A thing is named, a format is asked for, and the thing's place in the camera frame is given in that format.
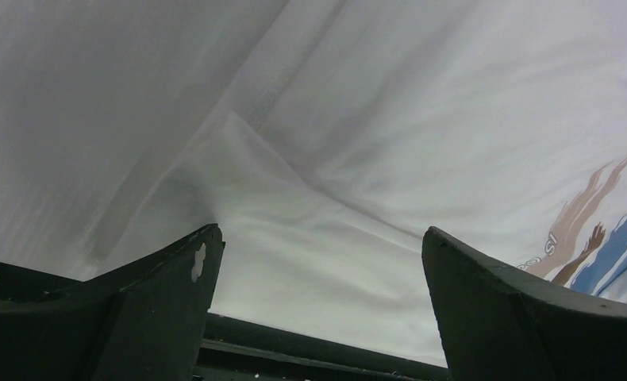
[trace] white sheet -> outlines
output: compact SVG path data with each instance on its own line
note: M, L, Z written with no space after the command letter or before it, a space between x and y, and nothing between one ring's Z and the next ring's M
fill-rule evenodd
M0 260L209 222L214 312L431 364L431 225L627 302L627 0L0 0Z

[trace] printed graphic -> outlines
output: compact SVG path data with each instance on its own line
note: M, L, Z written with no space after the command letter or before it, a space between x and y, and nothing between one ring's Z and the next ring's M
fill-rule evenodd
M550 271L563 266L573 257L578 235L589 217L601 205L603 198L617 185L622 170L627 166L627 158L613 168L610 176L601 187L597 187L601 174L608 165L604 165L594 172L589 179L587 188L575 196L573 201L564 205L559 217L548 232L545 256L540 262L529 267L528 272L544 278Z
M566 282L568 282L568 280L578 270L580 264L582 264L582 262L584 262L592 252L594 252L599 246L601 246L601 243L603 243L603 238L605 236L606 230L599 223L594 227L594 231L591 233L591 237L589 237L589 240L587 241L587 245L585 246L583 252L581 252L580 255L569 264L566 264L566 266L564 266L556 274L554 279L552 279L552 282L560 286L565 285Z
M585 265L575 277L572 290L593 294L596 285L627 252L627 218L610 232L608 241L598 250L596 259Z
M584 233L583 227L587 220L619 182L621 173L627 166L627 157L615 166L605 182L599 185L602 173L609 165L599 168L592 174L585 190L563 207L548 232L544 255L519 265L520 269L544 278L550 271L562 266L552 282L596 295L601 294L627 270L627 214L610 231L606 230L602 222L598 222L589 233L585 247L571 260L578 236Z

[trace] white fabric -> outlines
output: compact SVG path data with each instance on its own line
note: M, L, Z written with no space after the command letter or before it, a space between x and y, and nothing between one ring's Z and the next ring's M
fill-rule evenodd
M431 364L431 225L546 279L596 246L565 285L627 302L627 0L0 0L0 260L210 222L214 312Z

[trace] brown hand graphic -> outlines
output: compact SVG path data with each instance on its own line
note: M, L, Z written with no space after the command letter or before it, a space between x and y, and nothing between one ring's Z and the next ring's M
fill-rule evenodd
M575 242L580 231L601 204L603 198L617 185L622 170L627 166L627 157L613 168L606 182L597 188L601 173L607 166L608 164L594 172L589 179L587 188L561 210L556 222L550 228L548 243L545 245L545 256L540 262L529 267L528 272L544 278L551 270L565 264L573 256Z
M603 243L603 237L605 236L606 230L603 228L603 226L601 226L601 223L599 222L598 225L594 227L594 231L591 233L591 237L589 237L589 240L587 241L583 252L581 252L580 255L569 264L564 266L559 271L559 273L556 274L554 279L552 279L552 283L556 283L560 286L566 284L566 282L568 282L573 274L575 274L575 271L578 270L580 264L584 262L592 252L596 251L596 249L601 246L601 244Z

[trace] white paint chip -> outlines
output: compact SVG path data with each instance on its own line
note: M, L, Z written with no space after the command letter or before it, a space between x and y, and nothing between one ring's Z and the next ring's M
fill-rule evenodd
M204 259L206 258L206 244L194 254L194 266L192 267L192 282L197 282L199 276L202 275L204 269Z

